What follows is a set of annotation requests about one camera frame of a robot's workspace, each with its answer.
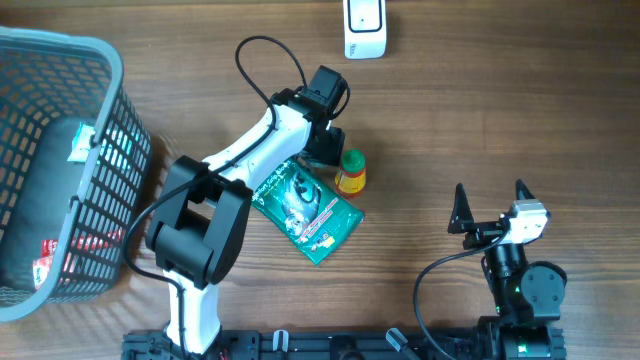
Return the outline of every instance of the gray plastic bin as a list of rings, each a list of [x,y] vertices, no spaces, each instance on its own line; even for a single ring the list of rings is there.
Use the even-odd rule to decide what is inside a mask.
[[[116,282],[151,144],[102,40],[0,27],[0,322],[82,301]],[[81,122],[85,163],[67,161]],[[42,242],[58,239],[34,287]]]

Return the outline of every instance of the wood grain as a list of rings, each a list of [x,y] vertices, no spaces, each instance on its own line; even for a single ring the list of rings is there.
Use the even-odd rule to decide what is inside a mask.
[[[418,272],[461,250],[446,234],[463,182],[478,220],[494,219],[522,178],[551,210],[527,249],[569,274],[562,306],[572,359],[635,359],[640,345],[640,7],[624,2],[389,2],[384,58],[347,61],[341,4],[142,6],[7,10],[6,26],[97,36],[121,53],[125,87],[154,136],[147,203],[166,166],[231,144],[264,112],[235,69],[244,37],[274,36],[308,76],[318,65],[352,88],[336,125],[364,151],[365,222],[319,267],[253,211],[222,283],[227,329],[415,326]],[[295,87],[277,48],[242,61],[266,93]],[[331,174],[324,179],[330,181]],[[137,262],[154,269],[153,254]],[[432,325],[472,325],[493,312],[478,258],[425,279]],[[164,284],[123,269],[89,303],[45,306],[0,325],[0,357],[115,359],[122,335],[168,321]]]

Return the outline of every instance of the red and white packet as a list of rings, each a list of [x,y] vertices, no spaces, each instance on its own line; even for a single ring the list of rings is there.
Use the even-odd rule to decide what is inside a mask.
[[[110,238],[115,240],[116,242],[120,242],[122,240],[122,235],[124,231],[122,229],[112,231],[107,234]],[[47,279],[49,275],[49,271],[51,270],[51,265],[53,265],[53,254],[56,252],[56,248],[58,246],[58,239],[46,239],[42,240],[42,251],[41,258],[33,261],[33,284],[35,289],[38,290],[44,284],[44,281]],[[93,235],[89,235],[87,237],[80,236],[79,238],[71,239],[71,247],[76,249],[83,249],[85,251],[96,251],[103,249],[105,247],[111,247],[112,245],[109,243],[104,243],[102,239],[99,239]],[[67,255],[67,260],[64,264],[64,271],[69,273],[73,273],[77,266],[80,266],[82,263],[78,261],[71,261],[71,254]]]

